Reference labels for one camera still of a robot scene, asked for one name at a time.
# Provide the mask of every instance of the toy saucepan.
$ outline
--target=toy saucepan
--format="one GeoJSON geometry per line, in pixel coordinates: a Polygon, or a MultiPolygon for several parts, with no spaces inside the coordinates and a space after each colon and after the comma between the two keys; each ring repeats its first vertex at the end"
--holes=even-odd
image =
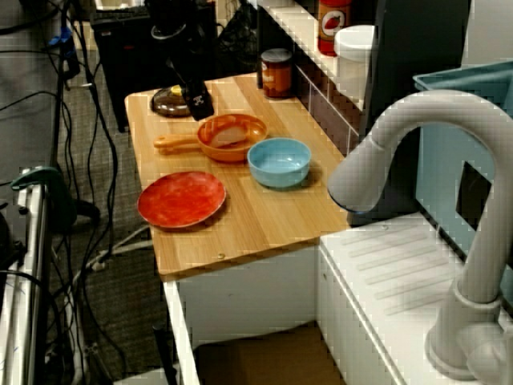
{"type": "Polygon", "coordinates": [[[267,136],[260,119],[244,114],[219,115],[203,122],[196,134],[162,135],[153,145],[169,150],[184,144],[199,144],[205,155],[221,162],[241,162],[248,150],[267,136]]]}

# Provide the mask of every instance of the bowl rim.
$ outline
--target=bowl rim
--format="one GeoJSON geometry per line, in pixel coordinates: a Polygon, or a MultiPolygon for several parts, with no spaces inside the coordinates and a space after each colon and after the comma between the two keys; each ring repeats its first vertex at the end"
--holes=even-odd
{"type": "Polygon", "coordinates": [[[295,172],[295,171],[298,171],[298,170],[301,170],[302,168],[304,168],[306,165],[308,165],[312,159],[312,151],[310,150],[310,148],[304,144],[303,142],[301,142],[300,140],[297,140],[297,139],[293,139],[293,138],[285,138],[285,137],[279,137],[279,138],[269,138],[269,139],[264,139],[258,143],[255,143],[248,151],[248,156],[247,156],[247,159],[248,159],[248,163],[249,163],[249,166],[250,166],[250,169],[251,168],[255,168],[256,170],[258,171],[262,171],[262,172],[266,172],[268,174],[288,174],[290,172],[295,172]],[[285,141],[285,142],[296,142],[298,143],[300,146],[302,146],[303,148],[306,149],[307,153],[308,153],[308,157],[305,161],[301,162],[301,165],[298,166],[296,169],[294,170],[284,170],[284,171],[269,171],[269,170],[266,170],[266,169],[263,169],[263,168],[260,168],[258,166],[256,166],[252,161],[251,161],[251,154],[252,154],[252,151],[254,151],[253,149],[254,148],[257,148],[259,146],[263,146],[265,145],[266,142],[274,142],[274,141],[278,141],[278,140],[281,140],[281,141],[285,141]]]}
{"type": "Polygon", "coordinates": [[[206,118],[203,122],[200,122],[200,126],[199,126],[198,130],[196,131],[196,138],[198,140],[198,144],[200,145],[200,147],[202,147],[202,146],[206,147],[208,150],[211,150],[213,152],[217,152],[219,154],[231,154],[231,153],[233,153],[233,154],[244,153],[245,154],[245,153],[248,152],[248,150],[252,146],[254,146],[255,144],[259,144],[262,141],[262,140],[259,140],[259,141],[257,141],[254,144],[247,143],[247,144],[245,144],[242,147],[217,148],[217,147],[209,146],[203,140],[200,139],[200,131],[203,129],[203,127],[209,121],[218,120],[219,118],[222,118],[222,117],[225,117],[225,116],[243,116],[244,118],[249,118],[250,120],[254,120],[253,123],[259,124],[261,126],[261,128],[262,128],[262,133],[263,133],[263,137],[264,137],[264,139],[262,139],[262,140],[265,140],[265,138],[267,138],[267,135],[269,134],[269,129],[267,128],[267,124],[265,124],[262,119],[254,116],[254,115],[244,114],[244,113],[213,115],[213,116],[209,116],[208,118],[206,118]]]}

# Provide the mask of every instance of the teal bin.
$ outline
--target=teal bin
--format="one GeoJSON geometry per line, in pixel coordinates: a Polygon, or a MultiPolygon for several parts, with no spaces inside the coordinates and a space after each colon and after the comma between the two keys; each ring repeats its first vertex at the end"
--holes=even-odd
{"type": "Polygon", "coordinates": [[[414,76],[415,88],[457,90],[491,101],[513,117],[513,61],[414,76]]]}
{"type": "MultiPolygon", "coordinates": [[[[417,75],[414,81],[420,91],[447,89],[469,92],[489,100],[513,117],[513,61],[417,75]]],[[[430,124],[421,129],[417,200],[468,253],[475,231],[456,212],[463,165],[468,162],[492,182],[493,160],[480,142],[461,129],[448,124],[430,124]]],[[[513,298],[511,280],[513,277],[503,280],[503,291],[509,300],[513,298]]]]}

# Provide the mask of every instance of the faucet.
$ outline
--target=faucet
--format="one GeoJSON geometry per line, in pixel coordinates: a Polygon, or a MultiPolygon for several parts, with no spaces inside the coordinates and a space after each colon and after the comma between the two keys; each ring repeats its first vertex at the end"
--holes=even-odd
{"type": "Polygon", "coordinates": [[[498,324],[499,285],[513,244],[513,119],[466,92],[409,95],[388,107],[337,166],[328,191],[347,211],[371,210],[382,194],[397,146],[410,131],[428,123],[453,124],[481,141],[494,160],[495,177],[467,263],[426,336],[426,357],[452,379],[513,385],[513,327],[503,331],[498,324]]]}

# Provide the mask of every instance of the white sink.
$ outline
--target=white sink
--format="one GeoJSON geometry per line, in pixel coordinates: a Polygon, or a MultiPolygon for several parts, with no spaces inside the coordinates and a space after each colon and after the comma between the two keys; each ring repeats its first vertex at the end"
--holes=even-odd
{"type": "MultiPolygon", "coordinates": [[[[426,358],[426,334],[463,264],[421,214],[324,236],[320,248],[396,383],[479,383],[449,379],[426,358]]],[[[511,324],[504,311],[499,323],[511,324]]]]}

